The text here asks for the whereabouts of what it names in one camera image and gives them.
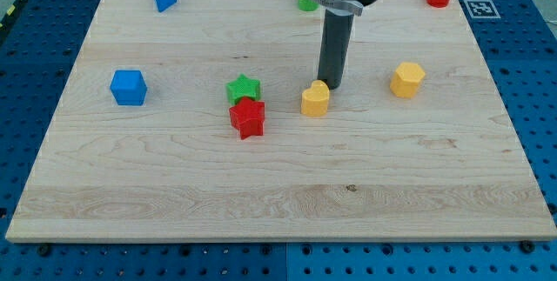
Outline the green block behind arm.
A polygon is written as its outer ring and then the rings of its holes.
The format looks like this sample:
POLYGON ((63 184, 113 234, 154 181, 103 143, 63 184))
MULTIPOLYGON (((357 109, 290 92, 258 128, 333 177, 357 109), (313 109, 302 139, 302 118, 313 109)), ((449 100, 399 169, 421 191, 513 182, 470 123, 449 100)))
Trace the green block behind arm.
POLYGON ((298 0, 298 8, 302 11, 310 12, 319 8, 319 5, 312 0, 298 0))

